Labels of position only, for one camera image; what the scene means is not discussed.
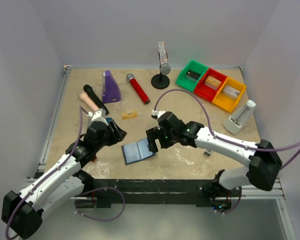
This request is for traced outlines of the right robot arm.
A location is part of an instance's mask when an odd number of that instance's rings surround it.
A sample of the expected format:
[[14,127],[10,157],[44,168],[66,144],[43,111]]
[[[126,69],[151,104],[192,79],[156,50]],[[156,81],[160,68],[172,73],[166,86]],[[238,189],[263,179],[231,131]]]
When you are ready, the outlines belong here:
[[216,152],[242,165],[221,170],[214,180],[217,186],[226,190],[247,185],[268,192],[273,189],[282,161],[269,141],[262,139],[257,143],[211,133],[203,124],[195,121],[184,123],[170,111],[154,110],[151,116],[157,120],[157,126],[146,131],[151,152],[158,152],[156,140],[162,149],[180,144]]

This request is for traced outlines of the blue leather card holder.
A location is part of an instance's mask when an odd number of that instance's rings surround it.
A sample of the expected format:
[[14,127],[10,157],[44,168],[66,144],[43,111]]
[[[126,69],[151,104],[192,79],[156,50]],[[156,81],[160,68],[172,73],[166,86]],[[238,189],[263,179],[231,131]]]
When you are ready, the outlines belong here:
[[134,164],[156,155],[155,152],[149,150],[147,138],[125,144],[121,147],[121,150],[126,165]]

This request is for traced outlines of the gold VIP card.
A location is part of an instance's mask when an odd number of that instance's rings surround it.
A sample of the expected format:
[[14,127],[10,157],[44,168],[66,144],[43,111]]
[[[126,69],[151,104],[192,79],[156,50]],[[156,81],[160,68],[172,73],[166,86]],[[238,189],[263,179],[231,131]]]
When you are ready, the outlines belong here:
[[135,109],[134,110],[126,110],[121,113],[122,120],[136,118],[137,116],[138,116],[138,113]]

